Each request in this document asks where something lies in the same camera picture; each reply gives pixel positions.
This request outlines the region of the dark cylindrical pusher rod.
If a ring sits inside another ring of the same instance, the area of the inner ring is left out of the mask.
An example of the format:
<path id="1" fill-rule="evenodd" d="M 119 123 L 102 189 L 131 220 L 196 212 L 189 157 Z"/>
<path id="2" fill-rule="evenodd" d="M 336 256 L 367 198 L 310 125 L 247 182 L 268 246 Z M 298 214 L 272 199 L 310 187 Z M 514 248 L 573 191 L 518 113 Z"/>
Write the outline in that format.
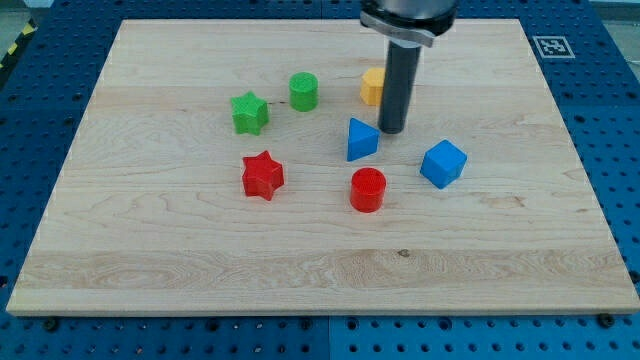
<path id="1" fill-rule="evenodd" d="M 378 127 L 386 134 L 398 134 L 405 128 L 420 54 L 420 47 L 389 42 L 378 116 Z"/>

